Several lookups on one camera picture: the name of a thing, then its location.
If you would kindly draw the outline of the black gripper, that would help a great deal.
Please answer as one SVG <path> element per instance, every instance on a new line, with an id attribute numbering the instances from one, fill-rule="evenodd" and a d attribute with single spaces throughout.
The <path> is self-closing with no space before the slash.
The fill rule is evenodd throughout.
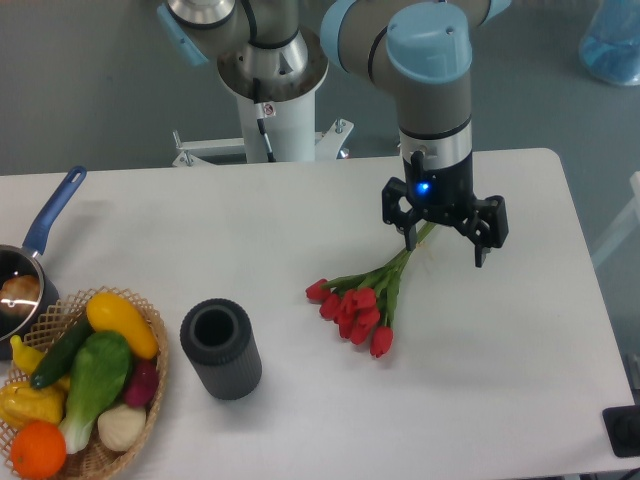
<path id="1" fill-rule="evenodd" d="M 427 160 L 423 152 L 415 151 L 403 159 L 406 184 L 396 177 L 388 180 L 381 192 L 383 222 L 403 235 L 407 251 L 416 248 L 420 221 L 453 227 L 474 244 L 474 263 L 481 268 L 486 256 L 502 248 L 509 234 L 505 198 L 475 197 L 472 153 L 439 169 L 428 169 Z M 409 202 L 407 211 L 402 200 Z"/>

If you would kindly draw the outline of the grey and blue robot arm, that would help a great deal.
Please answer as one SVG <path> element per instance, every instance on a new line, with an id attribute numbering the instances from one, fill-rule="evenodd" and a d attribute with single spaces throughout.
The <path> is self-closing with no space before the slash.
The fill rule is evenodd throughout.
<path id="1" fill-rule="evenodd" d="M 235 96 L 251 163 L 313 161 L 315 93 L 330 66 L 390 95 L 404 175 L 382 192 L 383 220 L 417 242 L 428 221 L 456 229 L 475 262 L 508 235 L 505 201 L 473 187 L 469 31 L 503 1 L 323 1 L 307 27 L 296 1 L 164 1 L 158 17 L 192 64 L 213 62 Z"/>

